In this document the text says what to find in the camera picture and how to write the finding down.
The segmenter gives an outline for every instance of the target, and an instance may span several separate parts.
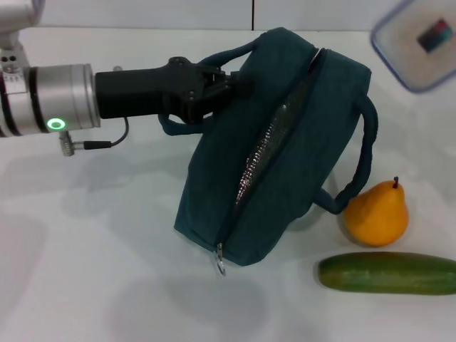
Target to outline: yellow pear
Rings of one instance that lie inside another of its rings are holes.
[[[405,193],[399,178],[353,198],[344,218],[350,234],[365,244],[381,247],[399,239],[408,226]]]

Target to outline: zipper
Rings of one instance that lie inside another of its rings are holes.
[[[324,59],[326,57],[326,50],[321,49],[315,56],[312,56],[309,60],[306,61],[304,64],[305,66],[309,65],[309,62],[315,62],[315,63],[310,63],[310,66],[306,70],[306,72],[309,73],[307,76],[307,79],[305,81],[302,81],[301,75],[302,72],[299,73],[299,77],[295,78],[293,82],[291,83],[290,89],[291,91],[286,92],[286,95],[282,97],[282,99],[279,101],[278,106],[274,106],[274,113],[271,116],[271,119],[268,120],[268,123],[266,126],[261,130],[261,134],[259,137],[261,139],[257,139],[257,144],[255,148],[262,149],[264,146],[267,145],[268,138],[270,138],[275,132],[274,132],[274,120],[277,118],[276,114],[278,114],[278,111],[281,109],[281,107],[286,107],[284,103],[289,99],[291,95],[293,95],[296,91],[299,90],[301,86],[304,87],[305,89],[305,98],[304,101],[300,104],[299,110],[301,113],[296,114],[295,118],[292,118],[292,123],[289,126],[288,131],[286,132],[286,135],[281,139],[279,142],[278,148],[273,152],[273,155],[266,160],[266,165],[263,166],[262,170],[260,171],[258,177],[254,176],[254,168],[256,167],[261,167],[261,161],[258,162],[257,158],[261,153],[260,152],[255,152],[255,149],[250,152],[249,157],[247,158],[246,165],[247,167],[244,168],[244,173],[241,176],[241,179],[239,181],[239,191],[237,194],[237,197],[234,201],[234,205],[232,209],[229,211],[227,216],[225,217],[225,220],[222,223],[222,228],[219,230],[219,233],[216,238],[216,244],[215,244],[215,255],[216,255],[216,260],[217,260],[217,266],[220,270],[220,273],[222,273],[223,276],[226,276],[226,271],[223,265],[223,246],[225,245],[226,241],[229,239],[231,236],[233,228],[236,226],[237,220],[241,216],[241,213],[244,211],[244,208],[246,207],[247,203],[249,202],[249,198],[251,195],[255,192],[256,187],[258,186],[259,183],[261,183],[263,177],[267,175],[269,169],[275,164],[277,158],[281,155],[283,149],[288,145],[288,142],[290,138],[293,136],[294,131],[296,130],[297,126],[301,122],[302,118],[306,114],[306,109],[309,104],[310,98],[312,96],[312,93],[314,91],[314,85],[316,81],[318,80],[318,76],[321,72],[322,65],[324,64]],[[250,182],[247,182],[248,184],[243,184],[245,182],[244,176],[245,175],[250,176]]]

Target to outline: bag handle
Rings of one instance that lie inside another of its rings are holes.
[[[216,68],[222,67],[224,64],[232,61],[235,58],[241,57],[249,52],[252,52],[257,45],[257,40],[233,48],[223,52],[216,53],[212,56],[206,57],[198,64],[203,66],[213,66]],[[166,114],[159,114],[158,120],[163,127],[163,131],[168,135],[189,135],[189,134],[202,134],[207,132],[214,125],[214,118],[205,118],[202,123],[198,125],[186,125],[184,123],[176,123],[170,120],[170,116]]]
[[[361,156],[353,180],[335,199],[327,191],[320,189],[313,201],[331,214],[340,214],[347,207],[350,200],[358,196],[365,187],[371,174],[372,146],[377,138],[378,114],[367,95],[359,96],[355,101],[355,107],[361,112],[364,119],[364,137]]]

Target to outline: cucumber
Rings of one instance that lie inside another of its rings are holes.
[[[349,292],[456,294],[456,261],[413,253],[349,253],[320,261],[318,278],[324,286]]]

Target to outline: cable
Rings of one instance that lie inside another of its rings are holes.
[[[130,132],[130,124],[128,122],[127,118],[123,118],[125,120],[125,132],[123,135],[120,137],[119,140],[116,140],[115,142],[111,141],[84,141],[83,146],[84,150],[99,150],[102,148],[112,148],[114,146],[119,145],[122,141],[124,141]]]
[[[123,135],[120,137],[119,140],[111,143],[111,147],[119,145],[122,141],[125,140],[125,138],[127,137],[128,133],[130,132],[130,124],[128,122],[128,119],[124,118],[124,120],[125,120],[125,132],[123,133]]]

